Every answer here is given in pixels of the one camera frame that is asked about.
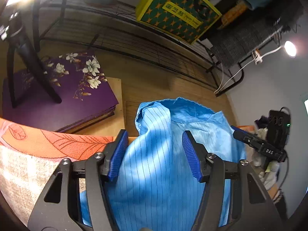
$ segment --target light blue garment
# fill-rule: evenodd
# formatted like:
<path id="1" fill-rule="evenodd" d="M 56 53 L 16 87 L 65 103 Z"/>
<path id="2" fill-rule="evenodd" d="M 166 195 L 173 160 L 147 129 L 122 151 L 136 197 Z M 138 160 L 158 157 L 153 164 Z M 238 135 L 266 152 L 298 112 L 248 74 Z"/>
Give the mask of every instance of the light blue garment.
<path id="1" fill-rule="evenodd" d="M 121 231 L 189 231 L 204 190 L 193 176 L 182 146 L 190 130 L 208 152 L 223 160 L 245 158 L 244 144 L 235 140 L 222 112 L 177 98 L 141 103 L 135 119 L 139 137 L 127 148 L 116 182 L 107 192 Z M 227 222 L 230 181 L 225 181 L 220 225 Z M 86 204 L 85 194 L 81 197 Z M 89 221 L 83 211 L 85 221 Z"/>

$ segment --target black metal frame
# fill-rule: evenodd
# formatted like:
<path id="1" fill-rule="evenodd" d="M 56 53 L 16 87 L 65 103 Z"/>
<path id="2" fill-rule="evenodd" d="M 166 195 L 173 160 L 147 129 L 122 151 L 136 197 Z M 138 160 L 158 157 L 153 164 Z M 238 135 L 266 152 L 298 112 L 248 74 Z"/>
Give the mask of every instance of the black metal frame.
<path id="1" fill-rule="evenodd" d="M 63 159 L 39 196 L 31 213 L 28 228 L 14 215 L 0 192 L 1 227 L 6 228 L 5 230 L 18 231 L 64 229 L 118 231 L 119 227 L 110 209 L 104 183 L 117 177 L 118 171 L 114 173 L 110 170 L 110 160 L 115 155 L 116 149 L 120 147 L 123 152 L 117 161 L 122 161 L 128 146 L 127 137 L 127 132 L 121 130 L 116 140 L 109 143 L 104 151 L 94 154 L 87 160 L 71 162 L 68 158 Z M 307 226 L 307 195 L 292 217 L 283 223 L 272 199 L 247 160 L 234 163 L 224 161 L 213 153 L 208 153 L 202 144 L 195 141 L 190 131 L 183 133 L 182 142 L 183 146 L 191 145 L 195 152 L 194 165 L 191 167 L 193 175 L 194 171 L 199 173 L 198 181 L 207 183 L 191 228 L 192 231 L 295 231 L 302 230 L 302 227 Z M 199 164 L 199 171 L 196 169 L 195 163 Z M 86 178 L 92 227 L 86 226 L 82 222 L 79 178 Z M 231 180 L 228 223 L 218 227 L 225 179 Z"/>
<path id="2" fill-rule="evenodd" d="M 120 1 L 116 2 L 117 5 L 112 8 L 94 8 L 86 5 L 85 3 L 79 5 L 78 3 L 74 2 L 74 0 L 46 0 L 42 3 L 41 0 L 35 0 L 33 4 L 33 41 L 35 50 L 37 52 L 40 51 L 41 40 L 61 41 L 66 43 L 81 44 L 87 46 L 88 48 L 95 47 L 110 52 L 122 54 L 125 56 L 129 56 L 141 61 L 148 62 L 150 64 L 154 64 L 161 68 L 183 75 L 189 79 L 193 79 L 215 90 L 218 89 L 220 81 L 217 80 L 217 78 L 215 77 L 215 74 L 213 72 L 214 69 L 216 69 L 219 72 L 224 72 L 224 75 L 226 75 L 229 78 L 233 76 L 230 69 L 227 69 L 227 71 L 223 71 L 218 67 L 220 63 L 214 62 L 212 58 L 213 56 L 210 56 L 210 50 L 206 46 L 204 46 L 200 41 L 197 41 L 194 45 L 188 45 L 155 28 L 141 24 L 136 21 L 136 17 L 133 15 L 135 12 L 134 6 L 131 6 L 129 4 Z M 39 34 L 39 10 L 42 7 L 59 8 L 60 16 L 54 22 L 52 22 L 50 26 L 44 32 L 42 32 L 42 34 Z M 189 51 L 193 53 L 198 60 L 200 59 L 200 62 L 193 61 L 192 59 L 186 57 L 179 51 L 164 46 L 158 42 L 149 40 L 140 35 L 132 34 L 130 32 L 120 30 L 117 28 L 112 28 L 112 30 L 114 31 L 113 34 L 114 38 L 116 38 L 117 34 L 125 34 L 129 35 L 130 37 L 133 37 L 134 41 L 133 43 L 130 42 L 130 44 L 127 44 L 123 40 L 120 40 L 120 38 L 118 38 L 116 40 L 113 40 L 113 42 L 111 43 L 110 38 L 106 39 L 107 38 L 106 30 L 104 33 L 101 33 L 102 28 L 110 29 L 110 27 L 106 27 L 104 25 L 92 24 L 89 22 L 86 23 L 95 25 L 98 29 L 97 32 L 92 32 L 93 33 L 92 39 L 84 41 L 81 38 L 79 40 L 73 40 L 69 37 L 64 37 L 65 34 L 63 32 L 65 31 L 66 25 L 72 24 L 74 21 L 72 19 L 65 18 L 65 10 L 67 8 L 99 14 L 102 16 L 106 16 L 112 19 L 120 20 L 125 23 L 138 26 L 144 30 L 152 32 L 160 37 L 163 37 L 164 39 L 176 44 L 177 46 L 180 46 L 184 51 Z M 77 23 L 85 23 L 85 22 L 81 20 L 75 20 L 74 25 L 76 26 Z M 53 30 L 57 32 L 56 36 L 52 36 Z M 141 45 L 141 47 L 138 47 L 137 46 L 138 44 L 136 43 L 137 40 L 142 42 L 144 46 L 148 47 L 150 45 L 150 47 L 148 47 L 149 51 L 146 51 L 147 49 L 144 48 L 142 44 L 139 44 Z M 123 47 L 122 46 L 123 44 L 130 45 L 130 47 Z M 204 76 L 206 76 L 206 74 L 208 73 L 210 74 L 210 76 L 208 76 L 207 79 L 205 79 Z M 216 96 L 224 94 L 226 91 L 230 90 L 231 88 L 241 83 L 243 79 L 244 79 L 244 71 L 242 70 L 241 77 L 238 80 L 232 79 L 234 83 L 229 87 L 227 87 L 226 89 L 217 93 Z"/>

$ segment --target black cable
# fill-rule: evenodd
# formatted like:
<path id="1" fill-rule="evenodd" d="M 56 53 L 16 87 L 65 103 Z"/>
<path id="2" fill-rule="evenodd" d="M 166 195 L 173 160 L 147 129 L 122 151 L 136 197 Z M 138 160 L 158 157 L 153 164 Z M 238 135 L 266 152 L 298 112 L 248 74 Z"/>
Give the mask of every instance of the black cable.
<path id="1" fill-rule="evenodd" d="M 281 111 L 283 109 L 287 110 L 287 112 L 288 112 L 288 114 L 289 114 L 289 116 L 291 118 L 291 110 L 289 108 L 287 108 L 287 107 L 282 107 L 279 111 Z"/>
<path id="2" fill-rule="evenodd" d="M 282 111 L 283 109 L 285 109 L 285 110 L 288 112 L 288 114 L 289 114 L 289 116 L 290 116 L 290 125 L 291 125 L 291 110 L 290 110 L 289 108 L 287 108 L 287 107 L 282 107 L 279 111 Z M 279 186 L 278 189 L 277 189 L 277 192 L 274 194 L 274 197 L 277 195 L 278 191 L 281 189 L 281 187 L 282 187 L 282 185 L 284 184 L 285 179 L 287 178 L 288 173 L 289 173 L 289 157 L 288 157 L 288 153 L 287 153 L 286 150 L 285 150 L 285 152 L 286 152 L 286 159 L 287 159 L 287 170 L 286 170 L 286 172 L 285 172 L 285 176 L 284 176 L 284 178 L 283 178 L 283 180 L 282 180 L 280 186 Z"/>
<path id="3" fill-rule="evenodd" d="M 289 157 L 288 157 L 288 153 L 286 153 L 286 154 L 287 154 L 287 156 L 286 156 L 286 159 L 287 159 L 287 170 L 286 170 L 286 172 L 285 172 L 285 176 L 283 177 L 283 180 L 282 180 L 282 182 L 281 182 L 279 188 L 277 189 L 276 193 L 274 194 L 274 197 L 277 195 L 278 191 L 281 189 L 281 187 L 282 187 L 282 185 L 284 184 L 285 179 L 287 178 L 288 173 L 289 173 Z"/>
<path id="4" fill-rule="evenodd" d="M 118 15 L 125 15 L 125 16 L 129 16 L 129 15 L 132 15 L 132 14 L 135 14 L 135 12 L 133 12 L 133 13 L 130 13 L 130 14 L 126 14 L 126 13 L 120 13 L 120 14 L 116 14 L 116 16 L 118 16 Z"/>

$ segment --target green star pattern box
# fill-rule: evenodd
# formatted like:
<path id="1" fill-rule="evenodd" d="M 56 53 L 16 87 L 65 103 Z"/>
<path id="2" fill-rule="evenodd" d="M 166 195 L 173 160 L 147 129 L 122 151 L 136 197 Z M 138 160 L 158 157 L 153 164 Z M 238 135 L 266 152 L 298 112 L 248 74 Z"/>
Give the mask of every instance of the green star pattern box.
<path id="1" fill-rule="evenodd" d="M 220 17 L 209 0 L 141 0 L 137 20 L 193 44 Z"/>

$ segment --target wooden floor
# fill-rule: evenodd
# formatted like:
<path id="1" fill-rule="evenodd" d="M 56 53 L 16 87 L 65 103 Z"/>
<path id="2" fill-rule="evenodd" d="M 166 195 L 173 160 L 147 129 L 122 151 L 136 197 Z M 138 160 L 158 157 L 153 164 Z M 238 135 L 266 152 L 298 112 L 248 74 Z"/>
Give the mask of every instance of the wooden floor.
<path id="1" fill-rule="evenodd" d="M 85 48 L 80 45 L 42 41 L 39 56 L 57 56 L 82 49 Z M 1 43 L 0 92 L 2 92 L 3 78 L 6 76 L 6 51 L 7 46 Z M 229 124 L 236 124 L 226 95 L 216 98 L 213 90 L 209 90 L 206 87 L 146 62 L 98 49 L 95 49 L 95 53 L 105 75 L 122 80 L 123 110 L 129 136 L 139 135 L 135 128 L 134 120 L 141 102 L 165 98 L 175 99 L 179 96 L 198 102 L 214 111 L 223 111 Z M 15 70 L 17 71 L 22 68 L 24 68 L 24 65 L 16 57 Z"/>

